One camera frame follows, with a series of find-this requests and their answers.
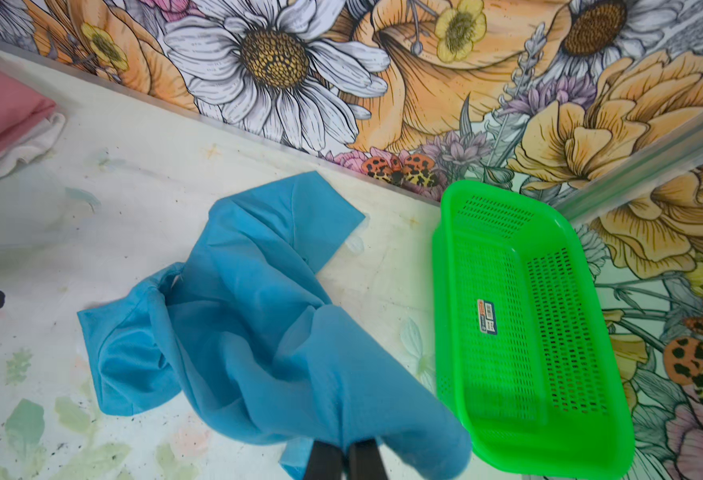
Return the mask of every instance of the table surface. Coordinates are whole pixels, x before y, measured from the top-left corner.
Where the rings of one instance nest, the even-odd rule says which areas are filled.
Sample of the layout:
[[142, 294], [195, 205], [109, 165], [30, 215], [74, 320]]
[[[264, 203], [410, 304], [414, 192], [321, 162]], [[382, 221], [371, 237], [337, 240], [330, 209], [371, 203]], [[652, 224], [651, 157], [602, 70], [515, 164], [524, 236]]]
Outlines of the table surface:
[[[0, 250], [1, 479], [37, 471], [56, 480], [288, 478], [278, 464], [282, 445], [249, 446], [212, 432], [183, 395], [135, 417], [101, 414], [76, 316], [183, 261], [215, 200], [279, 178], [318, 170], [366, 214], [318, 278], [410, 372], [425, 363], [406, 349], [404, 331], [419, 331], [423, 354], [433, 355], [437, 206], [119, 87], [1, 51], [0, 69], [55, 100], [68, 119], [51, 152], [29, 169], [66, 192], [57, 225], [68, 235]], [[419, 377], [433, 383], [428, 372]], [[383, 455], [389, 478], [419, 478], [391, 451]], [[462, 478], [519, 475], [473, 457]]]

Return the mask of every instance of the blue cloth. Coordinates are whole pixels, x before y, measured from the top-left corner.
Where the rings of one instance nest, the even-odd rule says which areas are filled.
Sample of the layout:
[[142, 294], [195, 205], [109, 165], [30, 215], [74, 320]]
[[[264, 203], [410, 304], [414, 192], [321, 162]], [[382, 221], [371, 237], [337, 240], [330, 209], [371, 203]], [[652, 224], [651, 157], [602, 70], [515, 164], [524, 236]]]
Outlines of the blue cloth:
[[425, 478], [460, 474], [466, 430], [315, 278], [362, 219], [317, 173], [216, 202], [186, 264], [78, 313], [101, 410], [135, 415], [183, 390], [243, 442], [379, 437]]

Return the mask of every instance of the white daisy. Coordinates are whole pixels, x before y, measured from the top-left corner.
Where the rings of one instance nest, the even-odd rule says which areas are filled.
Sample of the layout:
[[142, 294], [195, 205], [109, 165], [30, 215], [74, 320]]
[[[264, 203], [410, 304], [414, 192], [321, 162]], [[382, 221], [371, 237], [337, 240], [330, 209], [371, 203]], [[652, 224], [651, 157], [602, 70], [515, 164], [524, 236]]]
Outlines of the white daisy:
[[543, 76], [597, 79], [621, 57], [641, 58], [677, 21], [683, 4], [676, 0], [573, 0], [573, 25]]
[[37, 53], [34, 25], [22, 0], [0, 0], [0, 40]]
[[389, 57], [359, 42], [321, 38], [343, 0], [196, 0], [210, 18], [167, 24], [170, 60], [187, 74], [200, 111], [296, 148], [318, 151], [326, 134], [351, 143], [355, 118], [370, 112], [347, 105], [328, 84], [360, 98], [386, 92]]

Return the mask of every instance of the green plastic basket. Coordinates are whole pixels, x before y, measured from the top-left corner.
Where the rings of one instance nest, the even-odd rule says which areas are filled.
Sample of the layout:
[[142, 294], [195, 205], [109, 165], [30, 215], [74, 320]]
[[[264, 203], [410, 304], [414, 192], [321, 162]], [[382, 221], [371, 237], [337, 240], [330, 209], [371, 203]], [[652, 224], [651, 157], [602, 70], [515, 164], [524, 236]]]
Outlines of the green plastic basket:
[[614, 480], [634, 432], [586, 257], [555, 209], [462, 180], [433, 237], [437, 394], [506, 472]]

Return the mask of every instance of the floral backdrop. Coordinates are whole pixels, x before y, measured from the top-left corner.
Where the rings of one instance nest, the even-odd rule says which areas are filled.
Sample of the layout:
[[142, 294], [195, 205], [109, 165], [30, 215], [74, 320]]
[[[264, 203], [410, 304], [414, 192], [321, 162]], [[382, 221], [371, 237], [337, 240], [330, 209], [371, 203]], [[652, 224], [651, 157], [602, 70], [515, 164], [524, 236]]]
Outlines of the floral backdrop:
[[[0, 0], [0, 40], [437, 201], [561, 200], [703, 111], [703, 0]], [[578, 233], [632, 478], [703, 479], [703, 165]]]

